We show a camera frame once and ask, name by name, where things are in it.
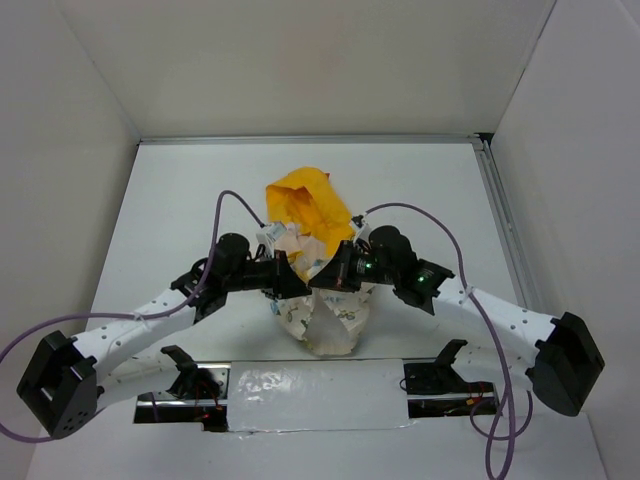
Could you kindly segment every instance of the white wall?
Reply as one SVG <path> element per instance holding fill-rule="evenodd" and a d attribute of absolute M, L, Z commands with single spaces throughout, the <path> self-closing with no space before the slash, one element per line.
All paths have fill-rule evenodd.
<path fill-rule="evenodd" d="M 136 138 L 49 0 L 0 2 L 0 344 L 90 306 Z M 0 366 L 0 417 L 37 421 L 15 394 L 36 340 Z M 0 437 L 3 480 L 32 447 Z"/>
<path fill-rule="evenodd" d="M 58 0 L 143 137 L 494 131 L 553 0 Z"/>
<path fill-rule="evenodd" d="M 559 0 L 493 151 L 551 312 L 607 366 L 587 402 L 611 480 L 638 478 L 640 2 Z"/>

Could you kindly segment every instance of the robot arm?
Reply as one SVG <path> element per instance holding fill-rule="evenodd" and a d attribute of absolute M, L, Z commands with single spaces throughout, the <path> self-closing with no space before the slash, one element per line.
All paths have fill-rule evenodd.
<path fill-rule="evenodd" d="M 271 228 L 271 233 L 278 230 Z M 470 302 L 470 289 L 487 310 L 509 347 L 508 360 L 516 386 L 533 392 L 546 405 L 577 415 L 604 367 L 584 322 L 569 313 L 561 319 L 523 310 L 474 287 L 466 291 L 449 270 L 418 259 L 409 240 L 391 226 L 379 227 L 369 243 L 357 238 L 342 243 L 333 259 L 305 285 L 291 270 L 285 252 L 266 239 L 267 256 L 249 258 L 249 242 L 227 234 L 216 244 L 204 287 L 189 305 L 168 317 L 145 320 L 189 297 L 202 277 L 204 261 L 171 284 L 171 288 L 134 312 L 135 320 L 114 321 L 66 338 L 46 336 L 18 386 L 18 394 L 53 438 L 81 428 L 97 411 L 148 391 L 168 390 L 180 397 L 194 382 L 219 388 L 208 371 L 179 347 L 164 347 L 152 357 L 136 353 L 179 330 L 189 328 L 224 306 L 228 293 L 263 290 L 271 298 L 311 293 L 310 287 L 356 292 L 362 282 L 393 285 L 402 301 L 431 315 L 473 329 L 485 328 Z M 495 351 L 452 340 L 436 363 L 443 376 L 466 382 L 498 381 Z"/>

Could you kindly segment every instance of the yellow cloth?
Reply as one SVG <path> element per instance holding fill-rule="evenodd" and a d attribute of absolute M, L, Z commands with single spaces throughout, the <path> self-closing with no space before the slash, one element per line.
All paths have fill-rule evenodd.
<path fill-rule="evenodd" d="M 326 245 L 333 257 L 342 240 L 353 237 L 351 213 L 329 183 L 329 174 L 313 167 L 294 170 L 267 187 L 270 222 L 294 223 L 300 234 Z"/>

